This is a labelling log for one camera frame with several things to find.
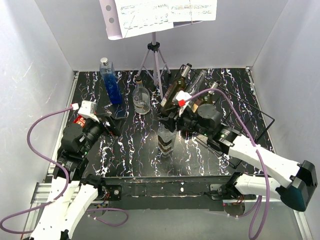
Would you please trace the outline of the square clear bottle gold cap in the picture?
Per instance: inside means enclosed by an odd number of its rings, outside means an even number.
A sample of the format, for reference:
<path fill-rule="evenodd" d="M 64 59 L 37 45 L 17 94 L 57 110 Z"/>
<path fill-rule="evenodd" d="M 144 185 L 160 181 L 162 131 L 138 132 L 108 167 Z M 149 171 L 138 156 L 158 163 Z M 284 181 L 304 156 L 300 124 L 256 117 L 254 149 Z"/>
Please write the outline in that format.
<path fill-rule="evenodd" d="M 163 124 L 157 131 L 158 147 L 161 153 L 166 156 L 174 150 L 177 131 L 171 132 Z"/>

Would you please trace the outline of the round clear bottle cork stopper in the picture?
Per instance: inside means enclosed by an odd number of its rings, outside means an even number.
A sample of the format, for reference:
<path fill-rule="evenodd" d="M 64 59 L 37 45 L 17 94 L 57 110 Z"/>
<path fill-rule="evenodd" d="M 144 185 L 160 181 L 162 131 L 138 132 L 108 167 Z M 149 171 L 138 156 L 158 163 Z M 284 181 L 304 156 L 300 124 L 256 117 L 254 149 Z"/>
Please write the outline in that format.
<path fill-rule="evenodd" d="M 151 109 L 150 94 L 149 91 L 144 87 L 141 76 L 135 77 L 135 83 L 136 86 L 132 93 L 134 110 L 138 114 L 145 115 Z"/>

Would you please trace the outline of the green wine bottle brown label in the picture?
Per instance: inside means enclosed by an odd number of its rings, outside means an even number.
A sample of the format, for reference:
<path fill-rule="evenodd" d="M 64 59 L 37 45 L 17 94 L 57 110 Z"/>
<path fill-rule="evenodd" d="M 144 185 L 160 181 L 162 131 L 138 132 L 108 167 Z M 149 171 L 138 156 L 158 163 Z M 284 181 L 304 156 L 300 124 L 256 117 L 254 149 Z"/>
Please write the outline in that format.
<path fill-rule="evenodd" d="M 168 116 L 170 114 L 171 108 L 173 107 L 173 99 L 175 95 L 179 91 L 183 91 L 186 88 L 186 78 L 191 68 L 192 65 L 190 63 L 187 63 L 181 75 L 179 77 L 176 77 L 169 86 L 167 92 L 160 102 L 160 113 L 163 116 Z"/>

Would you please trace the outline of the clear glass bottle grey label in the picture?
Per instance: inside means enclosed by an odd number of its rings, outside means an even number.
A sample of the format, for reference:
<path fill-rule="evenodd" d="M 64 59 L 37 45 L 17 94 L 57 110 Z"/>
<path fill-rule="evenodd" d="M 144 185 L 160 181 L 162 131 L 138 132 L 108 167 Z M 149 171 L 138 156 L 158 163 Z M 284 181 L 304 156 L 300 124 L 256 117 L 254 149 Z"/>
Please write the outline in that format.
<path fill-rule="evenodd" d="M 200 86 L 201 86 L 203 80 L 205 79 L 207 73 L 208 72 L 206 70 L 204 70 L 204 69 L 201 70 L 201 72 L 198 74 L 195 81 L 192 84 L 190 84 L 188 87 L 186 87 L 186 89 L 184 91 L 186 93 L 190 94 L 191 96 L 197 94 L 199 92 Z"/>

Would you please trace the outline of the tall blue gradient bottle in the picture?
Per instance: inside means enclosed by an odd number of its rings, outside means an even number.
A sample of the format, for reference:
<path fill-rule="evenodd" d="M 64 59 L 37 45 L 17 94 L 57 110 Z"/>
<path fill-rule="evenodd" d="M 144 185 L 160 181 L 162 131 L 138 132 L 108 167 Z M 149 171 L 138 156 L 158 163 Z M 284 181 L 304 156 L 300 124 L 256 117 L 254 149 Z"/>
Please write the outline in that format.
<path fill-rule="evenodd" d="M 113 105 L 122 104 L 122 95 L 113 62 L 107 57 L 100 59 L 99 71 L 104 82 L 110 102 Z"/>

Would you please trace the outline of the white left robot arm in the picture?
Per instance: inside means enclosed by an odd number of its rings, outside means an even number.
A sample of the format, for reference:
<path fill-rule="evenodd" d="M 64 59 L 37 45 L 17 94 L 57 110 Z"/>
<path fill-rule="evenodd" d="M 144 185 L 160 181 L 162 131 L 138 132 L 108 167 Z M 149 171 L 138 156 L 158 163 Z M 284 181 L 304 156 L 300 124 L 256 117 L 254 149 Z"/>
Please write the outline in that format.
<path fill-rule="evenodd" d="M 43 212 L 30 234 L 31 240 L 70 240 L 93 200 L 106 196 L 102 178 L 88 175 L 82 178 L 88 166 L 87 155 L 102 136 L 121 136 L 124 117 L 96 112 L 96 103 L 84 100 L 63 109 L 76 111 L 83 123 L 67 125 L 57 151 L 50 192 Z"/>

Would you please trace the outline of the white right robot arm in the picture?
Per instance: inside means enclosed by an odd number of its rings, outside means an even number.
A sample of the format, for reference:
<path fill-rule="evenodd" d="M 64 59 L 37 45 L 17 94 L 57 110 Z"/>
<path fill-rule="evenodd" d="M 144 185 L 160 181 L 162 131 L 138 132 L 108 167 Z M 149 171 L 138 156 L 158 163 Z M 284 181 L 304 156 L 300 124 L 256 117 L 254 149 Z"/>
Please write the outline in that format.
<path fill-rule="evenodd" d="M 281 157 L 251 141 L 221 122 L 222 114 L 213 104 L 203 104 L 196 112 L 170 113 L 159 119 L 168 130 L 183 130 L 206 137 L 211 149 L 258 168 L 267 177 L 235 172 L 218 194 L 237 199 L 241 195 L 261 195 L 281 200 L 293 210 L 304 212 L 318 186 L 315 165 Z"/>

